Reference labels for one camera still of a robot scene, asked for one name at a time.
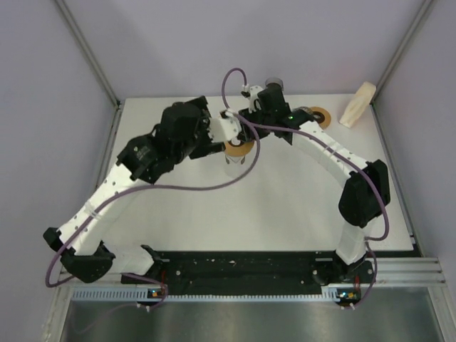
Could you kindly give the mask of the clear glass cup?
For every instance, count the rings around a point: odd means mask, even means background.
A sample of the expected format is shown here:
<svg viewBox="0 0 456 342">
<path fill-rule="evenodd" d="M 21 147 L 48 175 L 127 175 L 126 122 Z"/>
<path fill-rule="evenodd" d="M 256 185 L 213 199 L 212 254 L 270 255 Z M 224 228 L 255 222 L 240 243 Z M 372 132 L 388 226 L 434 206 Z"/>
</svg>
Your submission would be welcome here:
<svg viewBox="0 0 456 342">
<path fill-rule="evenodd" d="M 230 155 L 225 155 L 224 160 L 224 171 L 230 178 L 236 178 L 240 176 L 247 168 L 246 156 L 233 157 Z"/>
</svg>

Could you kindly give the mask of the cream filter holder box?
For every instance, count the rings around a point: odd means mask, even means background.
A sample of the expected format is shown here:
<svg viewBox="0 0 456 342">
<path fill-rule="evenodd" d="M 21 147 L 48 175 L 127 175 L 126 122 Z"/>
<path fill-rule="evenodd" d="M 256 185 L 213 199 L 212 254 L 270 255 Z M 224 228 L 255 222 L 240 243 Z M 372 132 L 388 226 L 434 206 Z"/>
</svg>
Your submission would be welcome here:
<svg viewBox="0 0 456 342">
<path fill-rule="evenodd" d="M 339 123 L 344 127 L 352 128 L 371 103 L 375 92 L 376 86 L 374 84 L 364 82 L 346 106 Z"/>
</svg>

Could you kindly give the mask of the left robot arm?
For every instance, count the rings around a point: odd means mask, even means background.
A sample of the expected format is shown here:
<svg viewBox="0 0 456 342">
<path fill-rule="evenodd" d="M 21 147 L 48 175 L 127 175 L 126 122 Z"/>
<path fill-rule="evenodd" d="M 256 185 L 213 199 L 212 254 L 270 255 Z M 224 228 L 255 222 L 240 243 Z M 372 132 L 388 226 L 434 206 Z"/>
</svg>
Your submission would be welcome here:
<svg viewBox="0 0 456 342">
<path fill-rule="evenodd" d="M 105 236 L 134 196 L 149 189 L 186 157 L 207 151 L 212 143 L 204 96 L 176 102 L 162 112 L 150 133 L 128 141 L 103 183 L 83 207 L 59 228 L 43 234 L 72 279 L 93 283 L 106 274 L 136 274 L 146 282 L 157 281 L 162 272 L 152 249 L 144 244 L 119 247 Z"/>
</svg>

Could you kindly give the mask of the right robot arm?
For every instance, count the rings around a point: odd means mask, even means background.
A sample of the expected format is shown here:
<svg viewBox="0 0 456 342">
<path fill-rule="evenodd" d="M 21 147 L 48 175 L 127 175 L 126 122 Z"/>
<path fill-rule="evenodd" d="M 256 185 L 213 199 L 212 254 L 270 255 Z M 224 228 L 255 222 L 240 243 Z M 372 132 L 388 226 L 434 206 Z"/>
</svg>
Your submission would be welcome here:
<svg viewBox="0 0 456 342">
<path fill-rule="evenodd" d="M 382 160 L 369 162 L 335 141 L 317 123 L 309 107 L 291 108 L 277 83 L 266 87 L 246 85 L 242 95 L 248 108 L 239 115 L 249 121 L 261 138 L 274 134 L 290 146 L 313 158 L 342 187 L 338 211 L 344 219 L 341 238 L 332 265 L 333 275 L 342 282 L 358 274 L 359 262 L 367 252 L 370 223 L 387 217 L 390 203 L 388 167 Z"/>
</svg>

